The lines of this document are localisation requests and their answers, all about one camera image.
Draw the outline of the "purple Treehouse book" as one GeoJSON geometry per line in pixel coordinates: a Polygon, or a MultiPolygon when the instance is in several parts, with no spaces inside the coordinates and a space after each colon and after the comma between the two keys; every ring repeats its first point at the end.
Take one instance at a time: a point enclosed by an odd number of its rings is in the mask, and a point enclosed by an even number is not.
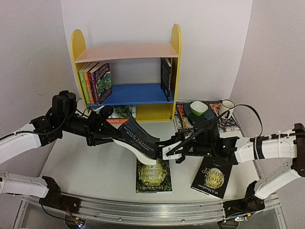
{"type": "Polygon", "coordinates": [[[102,104],[112,94],[112,77],[109,62],[99,62],[91,70],[94,101],[102,104]]]}

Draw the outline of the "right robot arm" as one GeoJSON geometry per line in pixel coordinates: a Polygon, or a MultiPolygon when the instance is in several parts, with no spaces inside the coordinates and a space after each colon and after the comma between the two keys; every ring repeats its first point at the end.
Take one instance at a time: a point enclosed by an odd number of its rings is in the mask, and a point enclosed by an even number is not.
{"type": "Polygon", "coordinates": [[[255,213],[265,208],[264,200],[291,181],[305,176],[305,127],[301,123],[277,134],[257,137],[221,138],[216,120],[194,124],[194,132],[185,137],[177,132],[171,139],[156,143],[163,159],[178,155],[176,163],[186,156],[207,156],[221,165],[238,165],[247,161],[287,158],[269,176],[248,185],[244,198],[223,203],[226,217],[255,213]]]}

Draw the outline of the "green cartoon paperback book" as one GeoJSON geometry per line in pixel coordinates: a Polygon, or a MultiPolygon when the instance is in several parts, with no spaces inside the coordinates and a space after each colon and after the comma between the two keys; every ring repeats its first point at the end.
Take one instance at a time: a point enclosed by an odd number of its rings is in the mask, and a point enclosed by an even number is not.
{"type": "Polygon", "coordinates": [[[86,102],[86,104],[91,104],[89,94],[88,94],[88,90],[87,90],[86,80],[85,80],[85,77],[84,77],[84,70],[86,69],[86,67],[88,65],[89,65],[89,62],[84,63],[82,65],[82,67],[79,70],[79,77],[80,77],[80,81],[81,81],[81,86],[82,86],[82,91],[83,91],[83,94],[84,94],[85,102],[86,102]]]}

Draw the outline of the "black paperback barcode book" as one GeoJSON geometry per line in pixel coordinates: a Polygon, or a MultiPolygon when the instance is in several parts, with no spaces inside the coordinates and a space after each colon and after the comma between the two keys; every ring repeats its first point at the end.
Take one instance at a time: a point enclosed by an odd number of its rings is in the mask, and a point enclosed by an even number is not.
{"type": "Polygon", "coordinates": [[[165,95],[165,98],[167,101],[170,101],[171,96],[171,75],[172,75],[172,65],[169,58],[161,58],[161,71],[160,71],[160,77],[161,77],[161,89],[165,95]]]}

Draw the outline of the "dark green forest book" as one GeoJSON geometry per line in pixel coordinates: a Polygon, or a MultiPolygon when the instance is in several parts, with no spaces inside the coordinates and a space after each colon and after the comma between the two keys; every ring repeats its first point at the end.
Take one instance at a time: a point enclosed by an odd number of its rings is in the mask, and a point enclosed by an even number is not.
{"type": "Polygon", "coordinates": [[[136,193],[172,192],[170,163],[157,159],[156,165],[145,165],[137,160],[136,193]]]}

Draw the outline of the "Nineteen Eighty-Four book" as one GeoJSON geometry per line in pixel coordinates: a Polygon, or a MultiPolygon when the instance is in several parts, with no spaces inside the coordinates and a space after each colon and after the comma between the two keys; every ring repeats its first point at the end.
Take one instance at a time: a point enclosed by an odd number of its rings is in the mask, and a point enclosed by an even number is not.
{"type": "Polygon", "coordinates": [[[146,132],[134,118],[119,127],[121,135],[113,141],[130,150],[144,165],[154,166],[157,163],[157,143],[160,139],[146,132]]]}

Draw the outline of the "white Singularity palm book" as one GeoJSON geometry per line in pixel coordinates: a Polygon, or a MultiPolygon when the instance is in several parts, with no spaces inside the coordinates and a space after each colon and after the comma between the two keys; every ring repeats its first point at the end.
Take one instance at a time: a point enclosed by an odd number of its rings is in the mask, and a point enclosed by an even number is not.
{"type": "Polygon", "coordinates": [[[112,114],[107,118],[110,120],[136,118],[136,105],[102,105],[98,108],[93,108],[89,116],[91,116],[93,113],[96,115],[101,115],[103,110],[112,111],[112,114]]]}

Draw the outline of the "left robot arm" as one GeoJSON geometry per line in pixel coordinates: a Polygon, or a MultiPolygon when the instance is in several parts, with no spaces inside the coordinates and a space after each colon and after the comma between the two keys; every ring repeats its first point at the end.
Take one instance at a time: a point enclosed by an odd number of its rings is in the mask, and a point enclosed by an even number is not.
{"type": "MultiPolygon", "coordinates": [[[[77,114],[76,95],[61,91],[53,96],[52,106],[44,116],[31,120],[14,133],[0,139],[0,162],[4,163],[24,152],[46,146],[69,132],[85,137],[88,146],[112,142],[121,133],[107,122],[113,108],[102,108],[98,114],[77,114]]],[[[60,188],[51,177],[27,177],[9,172],[0,174],[0,192],[45,198],[53,208],[64,205],[60,188]]]]}

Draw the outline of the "orange cartoon paperback book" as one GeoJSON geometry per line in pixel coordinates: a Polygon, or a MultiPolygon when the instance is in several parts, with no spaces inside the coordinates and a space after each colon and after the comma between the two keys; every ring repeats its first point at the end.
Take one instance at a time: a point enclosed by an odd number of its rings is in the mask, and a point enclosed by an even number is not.
{"type": "Polygon", "coordinates": [[[91,62],[90,64],[88,64],[88,66],[84,70],[84,77],[86,80],[86,86],[87,86],[87,91],[88,91],[88,95],[89,95],[89,99],[90,99],[90,104],[94,104],[94,95],[93,95],[90,71],[94,68],[94,66],[96,64],[97,64],[97,62],[91,62]]]}

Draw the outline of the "large orange Good Morning book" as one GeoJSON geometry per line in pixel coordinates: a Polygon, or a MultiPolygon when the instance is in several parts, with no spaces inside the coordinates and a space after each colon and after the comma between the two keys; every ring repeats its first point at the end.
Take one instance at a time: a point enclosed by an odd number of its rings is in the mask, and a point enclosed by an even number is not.
{"type": "Polygon", "coordinates": [[[129,121],[131,118],[108,118],[107,122],[110,124],[123,124],[127,121],[129,121]]]}

